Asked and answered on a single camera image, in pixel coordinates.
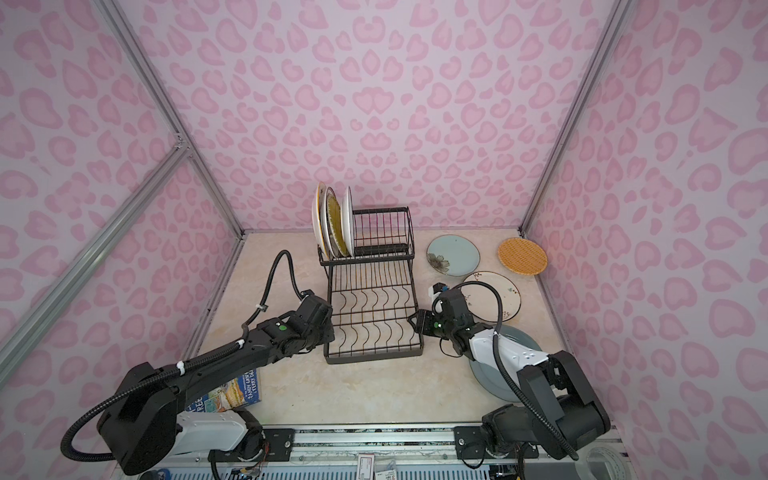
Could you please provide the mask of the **grey blue plate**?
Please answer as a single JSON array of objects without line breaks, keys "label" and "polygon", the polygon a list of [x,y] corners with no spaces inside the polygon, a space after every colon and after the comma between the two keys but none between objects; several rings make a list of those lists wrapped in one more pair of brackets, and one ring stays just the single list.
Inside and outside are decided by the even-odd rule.
[{"label": "grey blue plate", "polygon": [[[505,341],[500,343],[501,356],[508,374],[517,381],[517,371],[528,365],[532,360],[541,363],[546,355],[539,344],[528,334],[512,326],[504,325],[501,333]],[[469,365],[475,379],[480,385],[495,397],[505,402],[519,403],[507,382],[496,367],[491,349],[492,331],[481,338],[481,360],[470,360]]]}]

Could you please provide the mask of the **green woven bamboo tray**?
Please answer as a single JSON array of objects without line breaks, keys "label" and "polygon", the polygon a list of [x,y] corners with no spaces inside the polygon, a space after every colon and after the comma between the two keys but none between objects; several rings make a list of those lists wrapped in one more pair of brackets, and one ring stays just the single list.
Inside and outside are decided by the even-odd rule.
[{"label": "green woven bamboo tray", "polygon": [[343,238],[341,225],[341,206],[332,188],[326,192],[326,216],[334,255],[337,258],[348,257],[349,251]]}]

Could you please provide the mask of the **star plate yellow rim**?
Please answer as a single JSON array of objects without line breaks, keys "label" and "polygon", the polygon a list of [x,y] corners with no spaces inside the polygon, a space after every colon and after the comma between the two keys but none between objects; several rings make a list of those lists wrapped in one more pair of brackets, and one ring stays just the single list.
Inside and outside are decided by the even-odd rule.
[{"label": "star plate yellow rim", "polygon": [[320,249],[320,259],[328,259],[328,249],[325,243],[323,235],[323,227],[321,220],[321,201],[325,193],[326,185],[323,182],[319,182],[315,191],[313,207],[312,207],[312,226],[316,240],[316,244]]}]

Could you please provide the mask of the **white plate orange sunburst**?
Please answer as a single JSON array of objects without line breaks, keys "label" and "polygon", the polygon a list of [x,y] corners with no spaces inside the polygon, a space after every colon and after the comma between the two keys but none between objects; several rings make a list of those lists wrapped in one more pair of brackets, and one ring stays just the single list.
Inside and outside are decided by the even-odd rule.
[{"label": "white plate orange sunburst", "polygon": [[327,217],[327,186],[324,183],[320,184],[319,217],[320,217],[320,223],[321,223],[321,233],[323,237],[325,256],[327,260],[333,260],[334,251],[332,248],[332,242],[330,238],[330,227],[329,227],[329,222]]}]

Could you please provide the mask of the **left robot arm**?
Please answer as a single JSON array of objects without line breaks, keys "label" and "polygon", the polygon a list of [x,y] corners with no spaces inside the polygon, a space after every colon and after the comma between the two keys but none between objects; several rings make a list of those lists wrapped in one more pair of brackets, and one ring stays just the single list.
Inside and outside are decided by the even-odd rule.
[{"label": "left robot arm", "polygon": [[164,459],[179,433],[177,415],[240,375],[290,358],[333,337],[332,306],[309,295],[294,311],[262,321],[235,341],[184,363],[155,369],[144,362],[118,387],[97,430],[122,470],[140,474]]}]

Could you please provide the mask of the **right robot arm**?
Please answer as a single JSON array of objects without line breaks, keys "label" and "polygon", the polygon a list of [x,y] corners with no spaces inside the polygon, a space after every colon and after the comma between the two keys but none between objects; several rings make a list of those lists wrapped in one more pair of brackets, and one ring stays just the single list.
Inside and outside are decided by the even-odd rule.
[{"label": "right robot arm", "polygon": [[[494,325],[474,319],[462,292],[469,286],[490,292]],[[503,455],[525,444],[540,446],[552,458],[579,459],[579,450],[611,429],[611,420],[575,357],[564,350],[545,353],[503,335],[503,300],[490,284],[466,281],[430,288],[429,309],[409,322],[427,336],[451,343],[455,353],[496,370],[517,398],[483,416],[480,444]]]}]

